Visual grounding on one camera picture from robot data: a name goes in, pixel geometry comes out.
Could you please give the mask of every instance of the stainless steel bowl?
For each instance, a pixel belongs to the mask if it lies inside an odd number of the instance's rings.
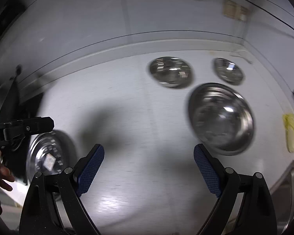
[[[32,142],[26,159],[29,181],[38,171],[44,175],[61,173],[68,165],[67,136],[54,130],[39,134]]]
[[[239,85],[244,79],[242,70],[233,62],[216,58],[213,60],[213,67],[217,76],[232,85]]]
[[[250,145],[254,119],[244,98],[218,83],[196,88],[189,100],[188,114],[197,137],[222,155],[236,155]]]
[[[176,57],[159,57],[150,63],[149,70],[166,87],[185,87],[191,82],[190,66]]]

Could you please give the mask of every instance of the white countertop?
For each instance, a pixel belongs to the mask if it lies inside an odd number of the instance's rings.
[[[154,81],[147,65],[160,56],[187,61],[193,83],[171,89]],[[212,60],[217,57],[240,66],[246,76],[242,85],[231,86],[214,74]],[[95,143],[105,148],[105,159],[88,193],[81,196],[102,234],[196,234],[203,225],[216,197],[193,159],[199,140],[188,122],[187,104],[192,90],[206,82],[238,91],[255,118],[251,146],[237,156],[218,156],[219,160],[238,173],[261,172],[268,187],[274,185],[294,160],[282,122],[282,114],[292,109],[281,101],[286,98],[266,69],[256,58],[253,61],[249,64],[228,51],[149,53],[97,64],[48,84],[38,115],[51,117],[54,128],[71,137],[77,158]],[[9,195],[22,205],[27,187],[11,185]],[[59,211],[69,225],[63,207]]]

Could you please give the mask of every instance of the yellow object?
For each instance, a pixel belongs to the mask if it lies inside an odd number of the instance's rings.
[[[294,114],[283,115],[283,123],[286,134],[286,145],[290,153],[294,153]]]

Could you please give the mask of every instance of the blue gripper pad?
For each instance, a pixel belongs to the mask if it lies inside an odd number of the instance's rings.
[[[97,174],[97,171],[99,170],[101,163],[103,162],[104,156],[104,148],[102,145],[99,145],[93,156],[84,166],[84,169],[82,170],[80,175],[77,177],[77,188],[75,192],[78,197],[81,197],[83,193],[87,193],[90,185],[92,184]]]
[[[209,191],[219,198],[222,194],[222,190],[220,188],[220,178],[211,166],[211,163],[203,151],[200,149],[199,145],[194,148],[194,159]]]

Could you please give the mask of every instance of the black cable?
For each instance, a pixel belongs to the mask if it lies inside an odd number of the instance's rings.
[[[290,14],[290,15],[294,18],[294,15],[292,15],[291,13],[289,13],[287,10],[283,9],[281,6],[275,4],[274,2],[271,2],[271,1],[269,1],[269,0],[266,0],[266,1],[268,1],[268,2],[270,2],[270,3],[272,3],[272,4],[274,4],[275,6],[279,7],[280,9],[284,10],[286,13]]]
[[[292,26],[290,26],[288,23],[284,22],[283,20],[279,19],[278,17],[274,16],[272,13],[270,13],[269,11],[265,10],[264,8],[261,8],[260,6],[258,6],[257,4],[254,4],[253,2],[249,1],[249,0],[245,0],[249,3],[251,3],[252,5],[256,6],[257,8],[267,12],[268,14],[270,14],[271,16],[273,16],[274,18],[276,18],[277,20],[281,21],[283,24],[287,25],[289,28],[291,28],[294,31],[294,28]]]

